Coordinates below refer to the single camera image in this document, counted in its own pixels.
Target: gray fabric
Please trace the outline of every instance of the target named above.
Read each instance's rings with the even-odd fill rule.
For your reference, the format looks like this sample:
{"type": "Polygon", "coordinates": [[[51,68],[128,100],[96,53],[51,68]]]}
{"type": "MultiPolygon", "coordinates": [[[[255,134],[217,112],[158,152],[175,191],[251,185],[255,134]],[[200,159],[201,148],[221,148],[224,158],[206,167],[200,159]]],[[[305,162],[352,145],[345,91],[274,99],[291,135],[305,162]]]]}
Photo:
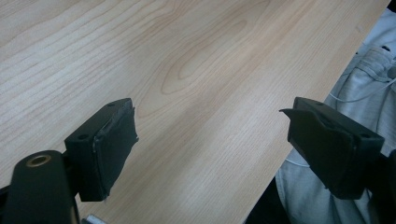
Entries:
{"type": "MultiPolygon", "coordinates": [[[[393,16],[393,23],[384,25],[380,19],[374,30],[389,34],[390,27],[391,33],[396,34],[396,14],[386,11],[384,15],[381,18],[386,22],[393,16]]],[[[396,77],[396,35],[379,36],[382,36],[380,32],[368,36],[332,89],[333,95],[343,100],[360,99],[396,77]],[[390,46],[390,52],[379,47],[381,41],[390,46]]],[[[385,137],[381,150],[384,155],[396,148],[396,83],[356,103],[341,103],[329,96],[325,104],[385,137]]],[[[369,215],[369,191],[360,200],[339,200],[306,166],[306,161],[293,149],[276,173],[279,197],[291,223],[373,223],[369,215]]]]}

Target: metal ring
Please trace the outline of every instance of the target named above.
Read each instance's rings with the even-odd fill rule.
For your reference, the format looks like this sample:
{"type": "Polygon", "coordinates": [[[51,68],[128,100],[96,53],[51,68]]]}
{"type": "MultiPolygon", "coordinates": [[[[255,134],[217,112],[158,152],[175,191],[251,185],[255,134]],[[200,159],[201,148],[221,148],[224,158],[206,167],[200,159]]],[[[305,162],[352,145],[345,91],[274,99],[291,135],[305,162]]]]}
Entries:
{"type": "Polygon", "coordinates": [[[50,155],[38,155],[26,162],[27,167],[37,167],[50,161],[50,155]]]}

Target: wood grain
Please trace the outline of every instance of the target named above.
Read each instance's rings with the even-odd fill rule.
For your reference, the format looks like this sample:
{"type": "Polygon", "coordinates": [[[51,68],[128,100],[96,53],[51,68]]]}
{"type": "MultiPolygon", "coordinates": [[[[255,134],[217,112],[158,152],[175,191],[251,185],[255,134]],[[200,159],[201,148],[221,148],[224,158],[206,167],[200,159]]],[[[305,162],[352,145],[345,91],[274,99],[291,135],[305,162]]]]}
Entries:
{"type": "Polygon", "coordinates": [[[295,96],[323,100],[386,0],[0,1],[0,186],[102,105],[140,142],[109,223],[240,223],[290,151],[295,96]]]}

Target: wooden table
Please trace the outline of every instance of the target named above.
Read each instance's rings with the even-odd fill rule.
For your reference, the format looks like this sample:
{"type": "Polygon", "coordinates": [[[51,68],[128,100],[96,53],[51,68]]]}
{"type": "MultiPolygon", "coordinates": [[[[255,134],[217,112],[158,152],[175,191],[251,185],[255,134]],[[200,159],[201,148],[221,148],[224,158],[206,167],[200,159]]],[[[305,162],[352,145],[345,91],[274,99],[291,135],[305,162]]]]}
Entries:
{"type": "Polygon", "coordinates": [[[323,100],[387,0],[0,2],[0,186],[104,104],[140,141],[108,223],[240,223],[290,151],[295,96],[323,100]]]}

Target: black bracket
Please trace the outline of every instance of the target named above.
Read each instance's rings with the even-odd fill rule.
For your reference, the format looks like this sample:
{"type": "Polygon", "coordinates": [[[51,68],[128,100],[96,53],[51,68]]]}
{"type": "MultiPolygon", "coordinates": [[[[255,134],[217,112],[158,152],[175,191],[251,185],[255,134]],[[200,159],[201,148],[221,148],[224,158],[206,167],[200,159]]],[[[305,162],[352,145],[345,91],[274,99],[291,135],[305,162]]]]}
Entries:
{"type": "Polygon", "coordinates": [[[379,222],[395,221],[396,150],[388,158],[382,155],[382,136],[305,98],[281,111],[290,118],[288,141],[335,197],[356,200],[368,189],[379,222]]]}
{"type": "Polygon", "coordinates": [[[64,141],[64,154],[41,151],[15,166],[0,189],[0,222],[79,223],[75,196],[104,200],[138,141],[131,99],[102,107],[64,141]]]}

